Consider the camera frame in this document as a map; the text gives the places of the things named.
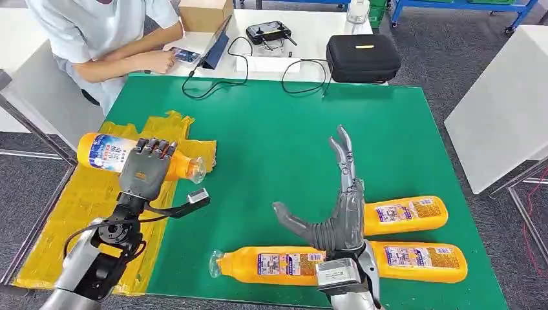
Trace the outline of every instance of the blue shelf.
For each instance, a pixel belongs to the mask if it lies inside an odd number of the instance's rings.
[[[390,20],[392,21],[392,26],[397,25],[397,20],[399,14],[406,6],[413,6],[416,8],[451,8],[456,10],[483,10],[483,11],[496,11],[496,12],[516,12],[518,16],[514,22],[504,29],[506,34],[511,34],[518,27],[518,25],[523,21],[525,16],[531,11],[533,5],[538,2],[538,0],[529,0],[526,5],[499,5],[496,3],[493,4],[479,4],[479,3],[469,3],[467,0],[453,0],[450,3],[446,2],[433,2],[433,1],[419,1],[419,0],[392,0],[394,2],[394,11]]]
[[[394,3],[403,2],[402,0],[394,0]],[[414,6],[417,8],[453,8],[456,10],[485,10],[499,12],[521,12],[525,10],[525,5],[497,5],[497,4],[478,4],[469,3],[467,0],[453,0],[451,3],[405,0],[405,6]]]
[[[348,3],[350,3],[350,0],[266,0],[266,1],[320,3],[320,4],[324,4],[324,5],[347,5]]]

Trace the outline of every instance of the green table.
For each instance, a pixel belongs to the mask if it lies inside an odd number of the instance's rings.
[[[213,79],[194,79],[206,89]],[[276,221],[271,202],[321,222],[335,203],[339,169],[327,138],[338,124],[352,137],[365,199],[378,202],[431,194],[447,205],[449,221],[435,231],[371,240],[445,242],[469,265],[457,284],[381,279],[387,309],[506,309],[490,261],[420,88],[332,84],[327,95],[292,96],[277,81],[248,81],[203,100],[185,97],[182,77],[131,76],[107,117],[143,127],[168,110],[196,118],[190,138],[217,140],[217,166],[201,186],[211,204],[169,220],[147,292],[157,295],[327,307],[314,287],[243,284],[209,275],[213,250],[250,245],[305,245]],[[288,83],[292,88],[310,83]],[[175,204],[197,186],[180,181]]]

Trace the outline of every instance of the person's hand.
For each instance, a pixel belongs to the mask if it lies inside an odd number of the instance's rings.
[[[175,142],[169,144],[155,138],[139,139],[127,156],[118,178],[120,189],[149,201],[155,200],[160,193],[175,148]]]
[[[153,50],[132,57],[142,70],[166,74],[175,65],[175,54],[170,50]]]

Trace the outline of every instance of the bottle label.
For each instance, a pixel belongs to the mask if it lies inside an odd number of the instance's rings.
[[[134,146],[133,140],[99,134],[91,145],[89,164],[95,168],[121,172],[129,151]]]
[[[259,254],[257,255],[257,274],[313,276],[316,264],[324,260],[323,253]]]
[[[394,267],[458,268],[456,253],[449,247],[385,247],[386,261]]]
[[[394,223],[414,218],[428,218],[441,215],[441,209],[433,199],[410,201],[408,205],[382,205],[376,207],[381,223]]]

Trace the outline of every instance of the black zipper case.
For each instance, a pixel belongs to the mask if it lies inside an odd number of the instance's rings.
[[[332,36],[326,59],[333,80],[340,83],[384,83],[401,66],[394,45],[380,34]]]

